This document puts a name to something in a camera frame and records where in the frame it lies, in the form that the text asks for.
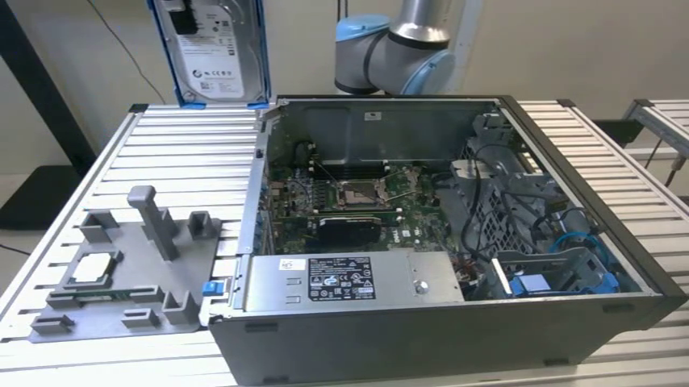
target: motherboard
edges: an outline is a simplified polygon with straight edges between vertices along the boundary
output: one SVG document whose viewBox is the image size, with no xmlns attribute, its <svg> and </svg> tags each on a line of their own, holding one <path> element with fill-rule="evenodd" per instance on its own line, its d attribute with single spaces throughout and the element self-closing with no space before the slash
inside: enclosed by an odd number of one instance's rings
<svg viewBox="0 0 689 387">
<path fill-rule="evenodd" d="M 432 176 L 419 164 L 273 170 L 275 253 L 454 249 Z"/>
</svg>

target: black pole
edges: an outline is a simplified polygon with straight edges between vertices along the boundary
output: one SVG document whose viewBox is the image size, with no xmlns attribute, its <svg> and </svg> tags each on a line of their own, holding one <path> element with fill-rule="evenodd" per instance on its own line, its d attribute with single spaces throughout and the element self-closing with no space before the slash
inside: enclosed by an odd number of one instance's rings
<svg viewBox="0 0 689 387">
<path fill-rule="evenodd" d="M 96 155 L 5 0 L 0 0 L 0 54 L 74 171 L 84 177 Z"/>
</svg>

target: blue cable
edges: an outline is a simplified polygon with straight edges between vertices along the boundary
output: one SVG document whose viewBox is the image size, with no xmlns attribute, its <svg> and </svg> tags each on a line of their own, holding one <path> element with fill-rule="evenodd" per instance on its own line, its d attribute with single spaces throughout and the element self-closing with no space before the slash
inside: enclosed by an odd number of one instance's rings
<svg viewBox="0 0 689 387">
<path fill-rule="evenodd" d="M 604 263 L 602 264 L 604 267 L 607 267 L 609 265 L 609 262 L 610 262 L 610 257 L 607 255 L 607 251 L 604 250 L 604 246 L 600 244 L 600 241 L 590 234 L 584 233 L 584 232 L 579 232 L 579 231 L 575 231 L 575 232 L 567 232 L 564 235 L 562 235 L 558 240 L 555 240 L 555 243 L 552 243 L 552 246 L 550 246 L 550 248 L 547 249 L 547 252 L 555 252 L 555 250 L 558 249 L 558 246 L 559 244 L 567 239 L 567 238 L 571 238 L 571 237 L 580 237 L 580 238 L 586 238 L 588 239 L 592 244 L 595 244 L 595 247 L 596 249 L 600 251 L 600 255 L 602 257 L 604 258 Z"/>
</svg>

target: white wall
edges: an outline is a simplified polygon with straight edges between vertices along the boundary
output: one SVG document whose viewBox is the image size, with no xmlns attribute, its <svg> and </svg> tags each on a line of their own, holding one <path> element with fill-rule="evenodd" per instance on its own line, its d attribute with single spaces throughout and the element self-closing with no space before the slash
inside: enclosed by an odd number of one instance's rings
<svg viewBox="0 0 689 387">
<path fill-rule="evenodd" d="M 168 103 L 172 81 L 145 0 L 93 0 Z M 94 148 L 132 103 L 159 103 L 86 0 L 8 0 Z M 396 14 L 400 0 L 349 0 L 349 14 Z M 463 0 L 452 2 L 459 10 Z M 335 91 L 335 0 L 264 0 L 273 94 Z M 450 23 L 456 28 L 458 18 Z"/>
<path fill-rule="evenodd" d="M 68 165 L 41 116 L 0 58 L 0 174 L 30 173 L 40 165 Z"/>
<path fill-rule="evenodd" d="M 459 90 L 568 98 L 594 118 L 689 98 L 687 15 L 686 0 L 483 0 Z"/>
<path fill-rule="evenodd" d="M 93 0 L 172 102 L 145 0 Z M 349 0 L 349 13 L 394 16 L 402 0 Z M 8 0 L 86 137 L 102 146 L 134 102 L 157 102 L 86 0 Z M 335 0 L 264 0 L 273 94 L 333 91 Z M 483 0 L 456 90 L 570 98 L 594 118 L 633 98 L 689 94 L 689 1 Z M 455 31 L 463 0 L 450 30 Z"/>
<path fill-rule="evenodd" d="M 145 0 L 93 0 L 168 102 L 172 81 Z M 85 0 L 9 0 L 85 136 L 98 149 L 132 103 L 160 103 Z"/>
</svg>

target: metal workbench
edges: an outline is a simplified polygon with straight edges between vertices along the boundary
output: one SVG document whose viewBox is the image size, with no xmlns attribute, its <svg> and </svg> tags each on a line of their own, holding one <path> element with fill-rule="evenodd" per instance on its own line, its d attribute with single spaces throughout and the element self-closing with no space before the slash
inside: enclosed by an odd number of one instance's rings
<svg viewBox="0 0 689 387">
<path fill-rule="evenodd" d="M 522 102 L 531 118 L 631 233 L 689 292 L 689 209 L 575 107 Z M 233 385 L 207 331 L 30 344 L 29 324 L 72 259 L 88 209 L 128 209 L 129 187 L 155 185 L 173 218 L 207 210 L 224 221 L 213 277 L 233 268 L 256 115 L 240 107 L 129 113 L 97 162 L 0 298 L 0 385 Z M 689 385 L 689 305 L 647 331 L 617 336 L 576 367 L 490 372 L 363 385 Z"/>
<path fill-rule="evenodd" d="M 637 99 L 625 119 L 642 123 L 683 157 L 689 157 L 689 100 Z"/>
</svg>

